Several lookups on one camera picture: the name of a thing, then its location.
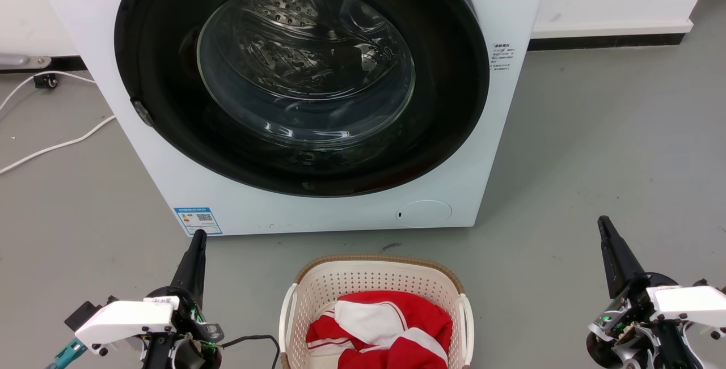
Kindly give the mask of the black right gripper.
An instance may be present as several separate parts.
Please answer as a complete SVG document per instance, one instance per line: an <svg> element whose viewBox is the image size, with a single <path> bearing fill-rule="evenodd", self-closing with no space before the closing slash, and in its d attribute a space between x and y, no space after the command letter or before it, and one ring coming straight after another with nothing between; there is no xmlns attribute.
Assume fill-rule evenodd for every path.
<svg viewBox="0 0 726 369"><path fill-rule="evenodd" d="M676 289L659 273L646 273L611 219L597 219L609 306L589 326L586 350L604 368L703 368L687 340L685 315L653 317L649 289Z"/></svg>

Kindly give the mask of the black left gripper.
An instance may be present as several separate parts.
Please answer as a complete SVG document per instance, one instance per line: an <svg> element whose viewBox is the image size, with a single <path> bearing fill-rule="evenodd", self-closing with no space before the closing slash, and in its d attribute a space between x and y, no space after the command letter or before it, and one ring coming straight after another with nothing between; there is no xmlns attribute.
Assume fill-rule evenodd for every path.
<svg viewBox="0 0 726 369"><path fill-rule="evenodd" d="M176 296L178 307L171 323L161 330L143 331L143 368L220 368L221 353L216 343L223 339L218 324L202 314L206 268L205 230L195 230L170 286L156 289L150 298Z"/></svg>

